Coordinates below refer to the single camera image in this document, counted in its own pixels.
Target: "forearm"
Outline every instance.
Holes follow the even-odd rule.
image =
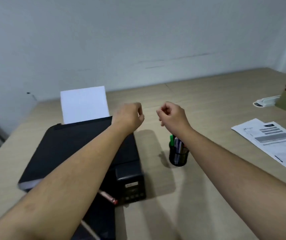
[[[0,239],[70,239],[126,136],[113,124],[59,165],[0,219]]]
[[[193,129],[181,137],[217,190],[260,239],[286,239],[286,184]]]

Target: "desk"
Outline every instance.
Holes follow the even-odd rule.
[[[280,94],[285,84],[286,74],[262,68],[108,92],[111,115],[122,103],[136,101],[145,114],[135,138],[148,199],[116,208],[117,239],[256,239],[191,155],[181,168],[168,162],[170,133],[155,111],[164,101],[181,105],[193,128],[286,182],[285,167],[231,130],[253,118],[286,128],[286,111],[252,105]],[[24,195],[17,188],[22,172],[45,131],[61,122],[60,101],[41,102],[0,148],[0,216]]]

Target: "person's left hand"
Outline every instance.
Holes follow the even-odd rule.
[[[129,135],[144,121],[141,103],[124,104],[112,117],[112,124],[118,124]]]

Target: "green marker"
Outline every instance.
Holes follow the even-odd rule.
[[[170,135],[170,136],[169,136],[169,139],[170,139],[169,145],[173,147],[173,146],[174,146],[174,138],[173,138],[173,135]]]

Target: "printer label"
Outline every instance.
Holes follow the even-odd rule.
[[[132,186],[135,186],[135,185],[138,185],[138,182],[133,182],[133,183],[126,184],[125,188],[132,187]]]

